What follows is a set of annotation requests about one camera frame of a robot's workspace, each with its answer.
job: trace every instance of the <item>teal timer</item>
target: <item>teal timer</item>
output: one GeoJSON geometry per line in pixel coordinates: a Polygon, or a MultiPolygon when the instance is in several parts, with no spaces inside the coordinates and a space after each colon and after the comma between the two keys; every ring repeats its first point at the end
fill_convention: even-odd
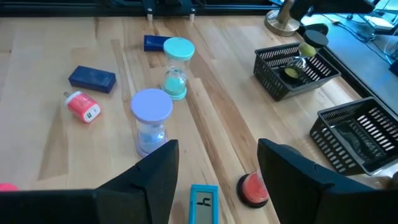
{"type": "Polygon", "coordinates": [[[218,224],[217,186],[191,186],[189,224],[218,224]]]}

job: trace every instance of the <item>wooden table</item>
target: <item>wooden table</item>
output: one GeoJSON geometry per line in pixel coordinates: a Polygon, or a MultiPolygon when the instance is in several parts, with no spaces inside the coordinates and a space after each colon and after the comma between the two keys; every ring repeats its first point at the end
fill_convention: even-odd
{"type": "MultiPolygon", "coordinates": [[[[144,34],[182,36],[197,51],[186,100],[166,127],[180,143],[170,223],[187,223],[190,186],[220,187],[220,223],[277,223],[272,204],[252,210],[236,196],[237,180],[257,169],[256,145],[268,138],[330,167],[308,132],[317,111],[359,96],[341,78],[276,103],[253,77],[255,49],[297,42],[269,32],[263,17],[42,18],[0,20],[0,182],[20,189],[95,188],[134,165],[136,122],[130,99],[158,87],[161,53],[142,50],[144,34]],[[78,65],[114,72],[111,94],[85,90],[102,114],[83,124],[64,107],[78,65]]],[[[380,187],[379,179],[358,177],[380,187]]]]}

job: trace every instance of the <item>black mesh basket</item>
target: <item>black mesh basket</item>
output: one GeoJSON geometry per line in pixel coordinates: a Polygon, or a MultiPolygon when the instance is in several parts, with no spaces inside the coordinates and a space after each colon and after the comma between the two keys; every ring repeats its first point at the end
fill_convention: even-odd
{"type": "Polygon", "coordinates": [[[373,97],[319,111],[310,135],[344,175],[374,175],[398,162],[398,120],[373,97]]]}
{"type": "Polygon", "coordinates": [[[320,54],[306,59],[307,68],[297,83],[291,85],[280,78],[279,73],[294,56],[299,56],[299,43],[259,49],[255,51],[254,75],[274,100],[314,90],[341,73],[320,54]]]}

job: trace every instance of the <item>teal-capped hourglass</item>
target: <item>teal-capped hourglass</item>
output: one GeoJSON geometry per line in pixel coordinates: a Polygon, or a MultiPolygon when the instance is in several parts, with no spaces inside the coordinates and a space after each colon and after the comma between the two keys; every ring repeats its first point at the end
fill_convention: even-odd
{"type": "Polygon", "coordinates": [[[164,42],[163,50],[169,60],[163,90],[173,100],[182,100],[187,94],[187,74],[189,61],[195,46],[182,37],[172,37],[164,42]]]}

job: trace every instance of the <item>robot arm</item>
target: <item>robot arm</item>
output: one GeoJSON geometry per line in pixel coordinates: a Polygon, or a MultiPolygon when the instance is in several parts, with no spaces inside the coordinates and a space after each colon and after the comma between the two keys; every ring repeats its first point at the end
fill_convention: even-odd
{"type": "Polygon", "coordinates": [[[290,8],[291,18],[300,21],[307,13],[359,13],[372,12],[374,6],[368,0],[295,0],[290,8]]]}

